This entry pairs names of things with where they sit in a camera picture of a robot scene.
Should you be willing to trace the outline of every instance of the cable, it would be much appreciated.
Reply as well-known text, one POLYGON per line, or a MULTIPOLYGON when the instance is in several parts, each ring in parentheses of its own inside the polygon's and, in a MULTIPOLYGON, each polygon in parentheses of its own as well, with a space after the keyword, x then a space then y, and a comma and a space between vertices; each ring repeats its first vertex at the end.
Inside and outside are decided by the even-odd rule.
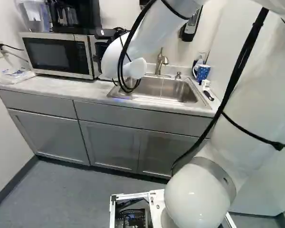
POLYGON ((115 86, 118 86, 118 84, 112 79, 112 82, 114 83, 115 86))
POLYGON ((190 147, 183 155, 181 155, 180 157, 178 157, 174 163, 172 164, 171 167, 171 176, 173 176, 173 169, 175 168, 176 164, 183 159, 184 157, 186 157, 188 154, 194 152, 203 142, 203 140, 206 138, 206 136, 208 135, 208 133, 210 132, 210 130, 212 129, 212 127, 214 126, 214 124, 218 121, 220 115, 222 114, 232 92, 233 89, 235 88, 235 86, 238 83, 238 80, 243 72, 243 69, 248 61, 248 58, 250 56, 250 53, 252 51, 252 48, 257 40, 258 34, 263 26, 263 23, 266 19, 266 16, 268 14, 269 10, 267 10, 266 8, 262 8, 255 23, 253 24, 253 27, 242 47, 242 50, 237 58, 237 62, 234 66, 234 69, 232 71, 230 80, 228 82, 223 100, 220 104, 220 106, 218 107, 217 112, 215 113, 213 119, 211 120, 210 124, 207 126, 206 130, 203 132, 203 134, 199 137, 199 139, 194 143, 194 145, 192 147, 190 147))
POLYGON ((28 61, 26 60, 26 59, 24 59, 24 58, 22 58, 22 57, 20 57, 20 56, 18 56, 18 55, 16 55, 16 54, 14 54, 14 53, 12 53, 12 52, 9 52, 9 51, 6 51, 6 50, 4 50, 4 51, 2 51, 4 54, 5 53, 9 53, 10 55, 12 55, 12 56, 16 56, 16 57, 18 57, 18 58, 20 58, 20 59, 22 59, 23 61, 26 61, 27 63, 28 63, 28 61))
POLYGON ((126 217, 128 217, 129 219, 131 219, 131 217, 128 216, 128 215, 125 215, 125 216, 123 217, 123 228, 125 228, 125 218, 126 218, 126 217))
POLYGON ((255 138, 263 143, 269 144, 271 146, 273 146, 277 151, 281 151, 284 149, 285 144, 281 143, 281 142, 275 142, 275 141, 271 141, 268 139, 265 139, 261 136, 258 136, 257 134, 254 134, 248 130, 246 130, 244 127, 238 125, 236 122, 234 122, 229 116, 226 115, 226 113, 222 113, 222 116, 225 117, 233 126, 235 126, 236 128, 238 128, 240 131, 248 134, 250 137, 255 138))
POLYGON ((117 65, 117 76, 118 76, 118 82, 119 85, 121 87, 121 89, 125 92, 125 93, 130 93, 132 92, 135 88, 137 88, 137 86, 140 83, 140 80, 137 80, 135 86, 133 88, 130 88, 129 86, 126 85, 125 80, 124 80, 124 74, 123 74, 123 65, 124 65, 124 57, 126 55, 127 49, 130 45, 130 42, 137 30, 137 28, 139 27, 141 21, 143 20, 144 16, 146 15, 146 13, 148 12, 148 10, 151 8, 151 6, 153 5, 153 3, 156 0, 150 0, 148 2, 148 4, 143 8, 143 10, 141 11, 141 13, 138 15, 137 19, 135 20, 131 31, 129 33, 129 36, 124 44, 124 47, 120 53, 119 59, 118 59, 118 65, 117 65))
POLYGON ((24 51, 23 49, 19 49, 19 48, 16 48, 16 47, 12 47, 12 46, 10 46, 10 45, 7 45, 7 44, 0 44, 0 49, 2 50, 2 47, 3 46, 7 46, 7 47, 9 47, 9 48, 12 48, 12 49, 15 49, 15 50, 18 50, 18 51, 24 51))

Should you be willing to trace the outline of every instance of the mug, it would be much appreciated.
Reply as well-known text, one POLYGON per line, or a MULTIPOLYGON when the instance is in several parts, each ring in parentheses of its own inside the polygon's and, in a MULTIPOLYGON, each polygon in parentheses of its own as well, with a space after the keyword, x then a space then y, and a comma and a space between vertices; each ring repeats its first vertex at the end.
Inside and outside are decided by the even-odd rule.
POLYGON ((210 72, 211 66, 205 65, 205 64, 200 64, 198 66, 195 66, 193 68, 193 74, 196 78, 196 81, 202 81, 205 80, 210 72))

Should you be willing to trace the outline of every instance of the kitchen sink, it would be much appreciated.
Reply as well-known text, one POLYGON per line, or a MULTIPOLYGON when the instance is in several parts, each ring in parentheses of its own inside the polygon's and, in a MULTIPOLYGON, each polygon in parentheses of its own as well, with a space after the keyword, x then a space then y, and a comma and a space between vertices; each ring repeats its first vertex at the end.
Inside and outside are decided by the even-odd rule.
MULTIPOLYGON (((129 87, 134 87, 136 80, 126 79, 129 87)), ((145 75, 141 78, 139 86, 131 93, 125 93, 119 86, 114 87, 108 97, 122 98, 128 100, 158 100, 159 102, 195 104, 199 101, 207 106, 199 95, 198 90, 190 79, 172 79, 162 76, 145 75)))

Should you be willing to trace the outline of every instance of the gray countertop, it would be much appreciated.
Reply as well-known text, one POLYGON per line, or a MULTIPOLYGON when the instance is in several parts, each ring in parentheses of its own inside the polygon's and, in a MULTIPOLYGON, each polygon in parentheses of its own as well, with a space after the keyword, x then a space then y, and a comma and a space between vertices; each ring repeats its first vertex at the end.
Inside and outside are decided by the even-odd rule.
MULTIPOLYGON (((198 86, 195 81, 193 81, 193 83, 200 92, 200 95, 204 97, 205 101, 207 101, 208 99, 201 92, 201 86, 198 86)), ((207 108, 192 107, 186 103, 171 105, 171 103, 164 103, 163 101, 159 103, 150 102, 150 100, 133 101, 120 98, 109 98, 107 97, 107 94, 113 86, 112 82, 106 81, 82 81, 49 76, 36 76, 14 85, 4 85, 0 83, 0 89, 15 92, 206 117, 213 117, 220 105, 220 102, 216 97, 213 102, 207 101, 209 104, 207 108)))

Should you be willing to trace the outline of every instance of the floor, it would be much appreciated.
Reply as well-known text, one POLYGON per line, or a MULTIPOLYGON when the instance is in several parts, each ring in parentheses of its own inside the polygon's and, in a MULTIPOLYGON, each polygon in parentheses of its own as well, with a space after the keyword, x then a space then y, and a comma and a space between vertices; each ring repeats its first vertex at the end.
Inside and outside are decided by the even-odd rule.
MULTIPOLYGON (((164 187, 39 161, 0 205, 0 228, 109 228, 111 194, 164 187)), ((279 228, 271 218, 232 217, 238 228, 279 228)))

